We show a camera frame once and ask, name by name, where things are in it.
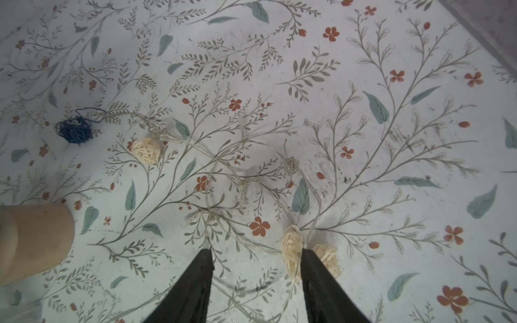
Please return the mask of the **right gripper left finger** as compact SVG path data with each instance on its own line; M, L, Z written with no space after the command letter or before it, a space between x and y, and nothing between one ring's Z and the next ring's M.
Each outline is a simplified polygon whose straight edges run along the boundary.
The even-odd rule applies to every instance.
M213 273L211 250L200 250L144 323L206 323Z

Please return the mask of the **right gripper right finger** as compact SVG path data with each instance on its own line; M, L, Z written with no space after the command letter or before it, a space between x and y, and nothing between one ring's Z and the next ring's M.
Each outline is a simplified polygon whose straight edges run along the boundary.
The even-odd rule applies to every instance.
M314 251L302 251L300 273L309 323L369 321Z

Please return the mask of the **string lights with rattan balls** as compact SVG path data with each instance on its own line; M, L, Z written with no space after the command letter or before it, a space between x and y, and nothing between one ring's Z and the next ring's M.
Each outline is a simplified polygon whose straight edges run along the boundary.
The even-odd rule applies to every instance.
M301 322L302 251L335 278L360 243L339 165L351 110L270 102L191 103L169 123L132 112L146 137L119 134L108 174L138 168L125 196L85 207L80 234L117 270L94 270L78 248L46 278L43 322L144 322L202 249L214 273L207 322ZM118 268L126 263L129 270Z

